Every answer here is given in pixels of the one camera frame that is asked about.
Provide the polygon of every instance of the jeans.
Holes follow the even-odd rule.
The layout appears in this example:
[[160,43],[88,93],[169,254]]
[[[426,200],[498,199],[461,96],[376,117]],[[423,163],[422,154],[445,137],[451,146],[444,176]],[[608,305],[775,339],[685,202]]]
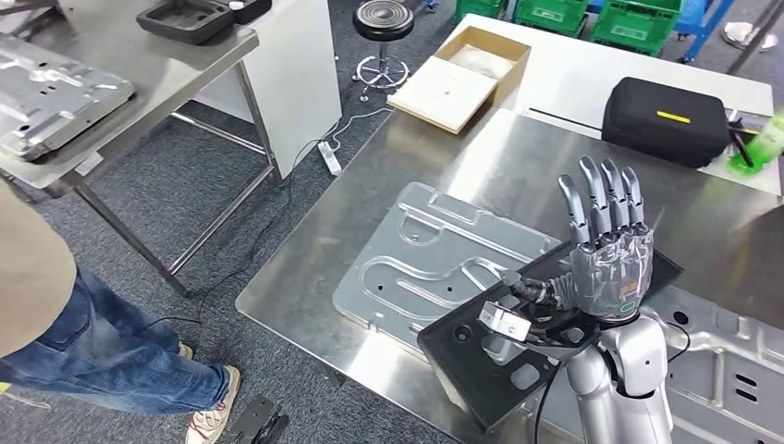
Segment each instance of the jeans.
[[33,343],[0,358],[0,381],[135,413],[212,410],[228,371],[178,355],[178,336],[79,270],[65,309]]

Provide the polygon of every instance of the black cable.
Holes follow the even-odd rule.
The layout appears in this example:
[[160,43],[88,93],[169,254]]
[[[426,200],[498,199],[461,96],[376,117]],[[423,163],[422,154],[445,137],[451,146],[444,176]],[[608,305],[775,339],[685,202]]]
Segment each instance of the black cable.
[[[300,155],[302,155],[302,152],[304,152],[304,151],[305,151],[305,150],[306,150],[306,149],[307,149],[309,146],[311,146],[311,143],[313,143],[313,142],[323,142],[323,141],[324,141],[324,139],[325,139],[325,138],[326,138],[326,137],[327,137],[327,136],[328,136],[330,133],[332,133],[332,130],[334,130],[334,129],[331,129],[330,131],[328,131],[328,132],[327,132],[327,133],[324,135],[324,137],[323,137],[322,139],[313,139],[313,140],[311,140],[311,141],[308,141],[307,143],[305,143],[305,145],[304,145],[304,146],[302,146],[302,148],[300,149],[300,151],[299,151],[299,152],[297,153],[297,155],[294,157],[294,167],[297,165],[297,161],[298,161],[298,160],[300,160]],[[279,216],[281,216],[281,215],[283,215],[284,213],[286,213],[286,211],[285,211],[285,210],[289,209],[289,206],[291,205],[291,202],[292,202],[292,199],[291,199],[291,187],[292,187],[292,184],[293,184],[293,182],[294,182],[294,168],[292,168],[292,169],[291,169],[291,174],[289,175],[289,177],[288,177],[288,178],[287,178],[287,180],[286,180],[286,183],[287,183],[287,186],[288,186],[288,192],[287,192],[288,199],[287,199],[286,203],[285,203],[285,204],[284,204],[284,205],[283,205],[283,206],[280,208],[280,210],[279,210],[279,211],[278,211],[278,212],[277,212],[277,213],[276,213],[276,214],[275,214],[275,215],[274,215],[274,216],[273,216],[273,217],[272,217],[272,218],[269,220],[269,222],[267,222],[267,224],[264,226],[264,228],[262,228],[262,229],[261,229],[261,231],[259,231],[259,233],[256,235],[256,238],[253,240],[253,244],[252,244],[252,246],[251,246],[251,249],[250,249],[250,251],[249,251],[248,257],[247,257],[247,259],[246,259],[246,261],[245,261],[245,265],[243,265],[241,268],[239,268],[239,269],[237,269],[237,270],[235,270],[235,271],[233,271],[233,272],[231,272],[231,273],[229,273],[229,274],[225,275],[223,278],[221,278],[219,281],[217,281],[217,283],[215,283],[215,284],[214,284],[212,287],[210,287],[209,289],[207,289],[207,290],[205,290],[205,291],[204,291],[204,293],[203,293],[203,296],[202,296],[202,299],[201,299],[201,301],[199,302],[199,309],[196,311],[196,318],[195,318],[195,319],[188,319],[188,318],[186,318],[186,317],[177,317],[177,316],[166,316],[166,317],[162,317],[162,318],[160,318],[160,319],[156,319],[156,320],[152,321],[150,324],[148,324],[148,325],[146,325],[146,326],[144,326],[144,327],[140,328],[139,330],[137,330],[137,331],[134,333],[134,335],[138,335],[138,334],[139,334],[139,333],[141,333],[142,331],[146,330],[147,328],[150,328],[150,327],[154,326],[155,324],[157,324],[157,323],[159,323],[159,322],[162,322],[162,321],[168,321],[168,320],[172,320],[172,321],[182,321],[182,322],[190,322],[190,323],[193,323],[193,324],[202,325],[202,309],[203,309],[203,307],[204,307],[204,302],[206,302],[206,301],[207,301],[207,296],[209,296],[209,295],[210,295],[210,294],[211,294],[213,291],[215,291],[215,289],[217,289],[217,288],[219,288],[221,285],[223,285],[223,284],[224,284],[224,283],[225,283],[227,280],[229,280],[229,279],[233,278],[234,276],[237,276],[237,275],[239,275],[240,273],[244,273],[245,271],[247,271],[247,270],[248,270],[248,268],[249,268],[249,267],[251,266],[251,264],[253,263],[253,258],[254,258],[254,257],[256,256],[256,254],[258,253],[258,250],[257,250],[257,249],[258,249],[259,245],[261,245],[261,243],[260,243],[259,241],[261,240],[261,238],[262,238],[262,235],[263,235],[263,234],[264,234],[264,233],[267,231],[267,229],[268,229],[268,228],[270,228],[270,226],[273,224],[273,222],[275,222],[275,221],[277,220],[277,218],[278,218]]]
[[687,350],[689,350],[689,348],[692,346],[692,335],[690,335],[689,332],[686,331],[686,328],[683,328],[683,327],[679,326],[678,324],[674,324],[672,322],[668,322],[668,324],[673,326],[673,327],[675,327],[675,328],[677,328],[678,330],[682,331],[683,334],[686,335],[686,347],[683,347],[683,350],[678,351],[677,353],[675,353],[675,355],[673,357],[667,359],[667,364],[669,364],[669,363],[675,361],[676,359],[678,359],[683,353],[685,353]]
[[539,405],[536,407],[536,417],[533,419],[533,444],[539,444],[539,423],[542,422],[542,411],[545,409],[545,400],[547,399],[547,394],[550,393],[550,388],[553,387],[553,382],[555,382],[558,371],[560,371],[562,366],[563,363],[558,363],[553,374],[547,379],[545,391],[542,392],[542,399],[539,400]]

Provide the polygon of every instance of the gray carpet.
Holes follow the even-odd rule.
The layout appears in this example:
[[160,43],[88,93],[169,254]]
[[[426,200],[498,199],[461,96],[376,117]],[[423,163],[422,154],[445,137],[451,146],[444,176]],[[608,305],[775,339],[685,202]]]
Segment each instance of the gray carpet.
[[[351,13],[360,0],[330,0],[345,122],[349,116],[375,110],[380,93],[368,103],[357,99],[360,88],[350,80],[356,64],[377,46],[358,37]],[[390,54],[417,68],[452,30],[454,0],[442,0],[435,14],[418,10],[412,35],[390,45]],[[731,19],[753,18],[762,0],[738,0]],[[663,57],[682,55],[688,43],[673,42]],[[714,36],[696,66],[722,71],[738,52]],[[784,103],[780,50],[753,59],[742,76],[774,83],[776,103]],[[198,104],[185,107],[199,117],[242,137],[255,140],[251,125]],[[345,165],[386,118],[357,119],[341,134],[337,157]],[[198,233],[263,168],[257,155],[174,119],[168,119],[128,153],[104,166],[89,182],[116,213],[165,263],[173,261]],[[193,317],[198,298],[222,277],[237,272],[207,294],[203,326],[173,323],[182,338],[195,345],[195,359],[237,365],[244,375],[237,409],[263,393],[282,404],[291,425],[282,443],[448,443],[430,426],[402,412],[353,382],[341,388],[327,384],[314,359],[295,346],[238,314],[234,300],[329,186],[318,153],[308,155],[291,179],[264,184],[188,263],[180,277],[196,292],[193,299],[176,294],[106,224],[73,194],[36,204],[67,240],[80,264],[103,278],[120,295],[156,316]],[[290,186],[291,201],[288,199]],[[255,254],[253,241],[262,233]],[[52,405],[51,411],[0,398],[0,443],[178,443],[187,416],[141,416],[92,407],[52,394],[12,389]]]

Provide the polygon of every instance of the black tray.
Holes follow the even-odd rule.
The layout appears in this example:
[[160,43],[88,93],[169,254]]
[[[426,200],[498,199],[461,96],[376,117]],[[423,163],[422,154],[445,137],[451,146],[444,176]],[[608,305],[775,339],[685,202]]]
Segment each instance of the black tray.
[[[536,258],[519,270],[521,276],[547,280],[560,276],[565,271],[559,262],[567,257],[573,244],[564,242]],[[654,252],[654,273],[651,278],[651,294],[664,288],[683,271],[659,252]],[[525,402],[550,378],[556,367],[543,354],[526,350],[509,363],[496,364],[482,348],[482,340],[490,333],[477,321],[485,301],[496,302],[509,294],[502,283],[485,290],[478,296],[452,312],[444,315],[417,335],[417,343],[422,348],[427,361],[435,370],[441,385],[465,413],[472,416],[476,424],[487,432],[496,427],[512,411]],[[582,338],[571,341],[563,334],[569,328],[582,331]],[[591,316],[578,314],[563,327],[554,331],[553,337],[561,342],[559,348],[537,348],[547,350],[550,356],[560,354],[566,360],[583,350],[598,337],[600,326]],[[538,380],[528,388],[517,388],[511,375],[523,365],[533,366],[539,373]]]
[[136,16],[148,32],[167,39],[201,44],[234,24],[228,6],[204,0],[171,0]]

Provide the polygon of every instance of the cable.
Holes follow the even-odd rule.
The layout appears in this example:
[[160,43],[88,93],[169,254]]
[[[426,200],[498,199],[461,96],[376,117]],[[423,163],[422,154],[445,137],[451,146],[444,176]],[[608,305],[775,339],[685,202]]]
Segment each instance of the cable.
[[[330,129],[330,131],[333,130],[336,126],[337,126],[337,124],[333,125],[332,129]],[[311,143],[313,143],[313,142],[322,142],[323,140],[324,140],[324,137],[322,139],[313,139],[313,140],[310,140],[307,143],[305,143],[304,146],[302,146],[300,151],[297,153],[297,155],[294,157],[294,166],[297,165],[297,161],[300,160],[300,156],[302,155],[302,153],[309,146],[311,146]],[[253,240],[253,243],[252,243],[251,249],[249,251],[248,257],[247,257],[247,259],[245,261],[245,265],[243,265],[242,267],[238,268],[237,270],[235,270],[235,271],[225,275],[223,278],[221,278],[219,281],[217,281],[212,287],[210,287],[209,289],[204,291],[203,296],[202,296],[202,298],[201,298],[201,300],[199,302],[199,309],[196,311],[195,319],[189,319],[187,317],[178,317],[178,316],[161,317],[159,319],[156,319],[156,320],[152,321],[150,324],[140,328],[139,330],[137,330],[134,333],[134,335],[138,335],[142,331],[144,331],[144,330],[154,326],[155,324],[157,324],[159,322],[168,321],[168,320],[181,321],[181,322],[190,322],[190,323],[193,323],[193,324],[202,325],[202,310],[203,310],[203,307],[204,307],[204,302],[207,301],[207,297],[213,291],[215,291],[215,289],[217,289],[218,287],[223,285],[224,282],[226,282],[230,278],[233,278],[236,275],[239,275],[240,273],[243,273],[243,272],[247,271],[248,268],[251,266],[251,264],[253,263],[253,257],[255,257],[256,254],[258,253],[257,248],[260,245],[259,240],[262,238],[262,235],[273,224],[273,222],[275,222],[277,220],[277,218],[279,216],[284,214],[284,212],[285,212],[284,210],[288,209],[288,206],[291,204],[291,201],[292,201],[292,199],[291,199],[291,186],[292,186],[293,182],[294,182],[294,167],[291,168],[291,175],[288,177],[288,180],[287,180],[287,183],[288,183],[287,184],[288,185],[288,192],[287,192],[288,198],[287,198],[286,203],[283,205],[283,207],[281,207],[281,209],[269,220],[269,222],[267,222],[267,224],[256,235],[256,238]]]
[[673,326],[673,327],[675,327],[675,328],[677,328],[678,330],[682,331],[683,334],[686,335],[686,347],[683,347],[683,349],[678,351],[677,353],[675,353],[675,355],[673,357],[667,359],[667,364],[669,364],[669,363],[675,361],[676,359],[678,359],[683,353],[685,353],[687,350],[689,350],[689,348],[692,346],[692,335],[690,335],[689,332],[686,331],[686,328],[683,328],[683,327],[679,326],[678,324],[674,324],[672,322],[668,322],[668,324]]
[[340,148],[340,146],[342,145],[342,143],[340,143],[340,141],[337,139],[337,136],[340,135],[343,131],[347,130],[351,126],[351,123],[354,122],[355,118],[363,118],[363,117],[375,116],[376,114],[378,114],[378,113],[380,113],[382,111],[388,111],[388,112],[391,113],[392,109],[391,108],[378,108],[375,111],[373,111],[372,113],[356,115],[356,116],[349,117],[349,123],[347,123],[345,127],[339,129],[336,133],[332,134],[332,140],[335,142],[335,148],[332,149],[332,152],[337,151]]
[[555,382],[561,367],[563,367],[563,363],[558,363],[553,374],[547,379],[545,391],[542,392],[542,399],[539,400],[539,405],[536,406],[536,417],[533,419],[533,444],[539,444],[539,423],[542,422],[542,411],[545,409],[545,400],[547,399],[547,394],[550,393],[550,388],[553,387],[553,382]]
[[198,324],[198,325],[201,326],[202,325],[202,310],[203,310],[203,307],[204,307],[204,302],[206,302],[206,300],[207,300],[207,297],[213,291],[215,291],[215,289],[217,289],[218,287],[223,285],[224,282],[226,282],[227,280],[233,278],[234,276],[239,275],[240,273],[244,273],[245,271],[248,270],[248,268],[253,263],[253,258],[258,253],[257,248],[260,245],[259,240],[262,238],[262,235],[273,224],[273,222],[275,222],[277,220],[277,218],[279,216],[281,216],[281,215],[283,215],[285,213],[285,210],[287,210],[289,208],[289,206],[291,205],[291,202],[292,202],[292,199],[291,199],[291,186],[292,186],[292,183],[294,182],[294,168],[297,166],[297,162],[300,160],[300,156],[302,155],[302,153],[304,153],[305,150],[307,150],[311,146],[311,143],[314,143],[314,142],[315,143],[324,142],[326,140],[327,136],[329,136],[330,134],[332,135],[332,140],[335,141],[335,143],[337,144],[337,146],[332,151],[333,152],[336,151],[338,148],[340,148],[340,145],[341,145],[340,141],[337,139],[337,136],[339,134],[341,134],[343,131],[345,131],[348,127],[350,127],[351,123],[353,123],[355,118],[363,118],[363,117],[374,116],[374,115],[376,115],[376,114],[378,114],[378,113],[380,113],[382,111],[392,112],[392,109],[390,109],[390,108],[378,108],[375,111],[373,111],[371,113],[368,113],[368,114],[351,116],[351,117],[349,117],[349,122],[346,124],[345,127],[341,128],[337,132],[333,133],[333,131],[335,131],[335,128],[337,128],[337,125],[340,123],[339,121],[335,122],[335,125],[333,125],[327,132],[325,132],[324,135],[321,137],[321,139],[312,139],[310,141],[307,141],[302,146],[302,148],[297,153],[297,155],[294,156],[294,162],[292,162],[291,174],[288,177],[288,199],[287,199],[286,203],[270,219],[270,221],[267,222],[267,224],[264,226],[264,228],[262,228],[261,231],[259,231],[259,233],[256,235],[256,239],[253,240],[253,244],[252,244],[251,249],[249,251],[249,255],[248,255],[248,258],[246,259],[245,265],[242,266],[241,268],[239,268],[239,269],[237,269],[237,270],[235,270],[235,271],[225,275],[217,283],[215,283],[212,287],[210,287],[209,289],[204,291],[203,296],[202,296],[202,298],[201,298],[201,300],[199,302],[199,309],[196,311],[196,318],[195,319],[188,319],[186,317],[177,317],[177,316],[166,316],[166,317],[162,317],[160,319],[156,319],[156,320],[152,321],[152,323],[150,323],[150,324],[140,328],[139,330],[137,330],[135,334],[139,334],[142,331],[146,330],[147,328],[150,328],[150,327],[154,326],[155,324],[157,324],[159,322],[168,321],[168,320],[181,321],[181,322],[190,322],[190,323]]

